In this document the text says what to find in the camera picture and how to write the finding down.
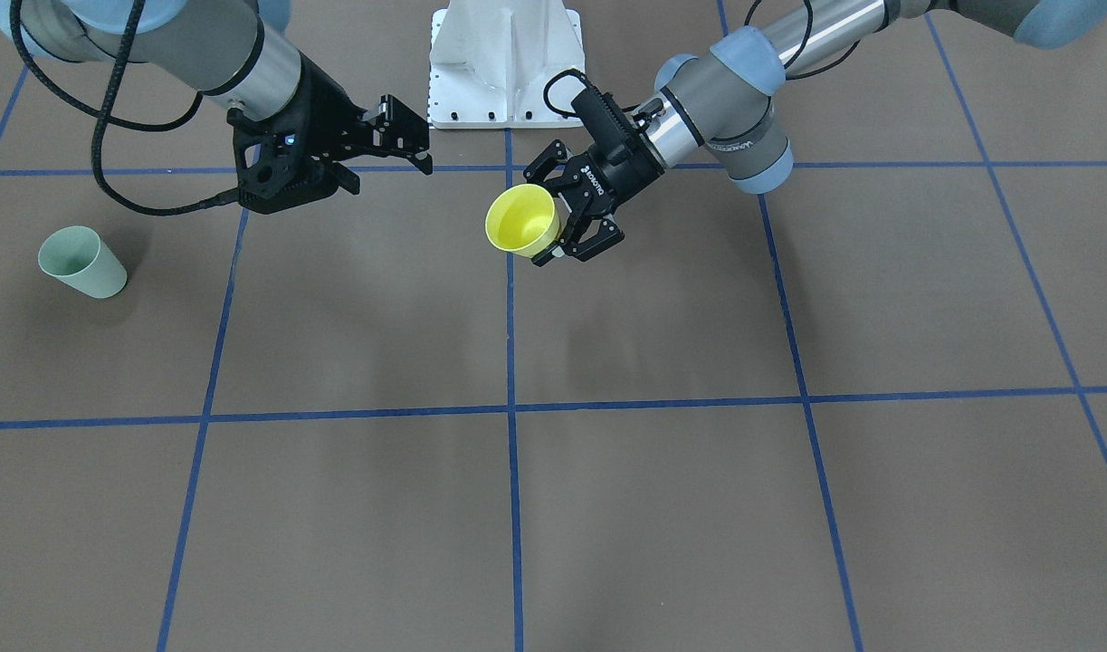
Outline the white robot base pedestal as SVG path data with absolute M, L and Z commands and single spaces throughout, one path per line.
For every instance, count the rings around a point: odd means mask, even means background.
M 550 77 L 584 71 L 582 18 L 562 1 L 451 1 L 430 20 L 428 120 L 437 130 L 573 130 L 577 87 Z

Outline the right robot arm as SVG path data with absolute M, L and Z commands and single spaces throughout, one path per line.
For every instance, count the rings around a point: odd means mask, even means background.
M 91 166 L 101 190 L 130 210 L 177 216 L 239 204 L 275 214 L 355 195 L 361 156 L 408 161 L 432 174 L 430 127 L 392 95 L 355 106 L 325 71 L 284 37 L 287 1 L 0 1 L 0 30 L 31 74 L 94 122 Z M 165 123 L 118 120 L 113 107 L 132 62 L 152 63 L 192 87 L 185 115 Z M 105 178 L 108 127 L 166 132 L 188 123 L 203 101 L 234 130 L 237 185 L 172 209 L 141 206 Z

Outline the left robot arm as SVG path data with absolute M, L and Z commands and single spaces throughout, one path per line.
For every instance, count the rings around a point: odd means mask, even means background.
M 662 62 L 623 103 L 579 69 L 539 90 L 586 135 L 520 172 L 530 263 L 584 263 L 625 236 L 627 204 L 675 169 L 747 197 L 803 168 L 1107 167 L 1107 1 L 801 1 L 757 25 L 751 3 L 701 53 Z

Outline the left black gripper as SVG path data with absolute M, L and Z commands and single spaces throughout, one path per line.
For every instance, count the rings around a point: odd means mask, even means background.
M 610 92 L 589 86 L 571 101 L 571 108 L 593 145 L 571 157 L 563 139 L 554 139 L 524 168 L 524 182 L 561 197 L 568 216 L 554 244 L 531 257 L 541 267 L 556 257 L 571 257 L 580 263 L 622 244 L 625 232 L 615 222 L 615 208 L 637 197 L 664 168 L 643 133 L 615 104 Z

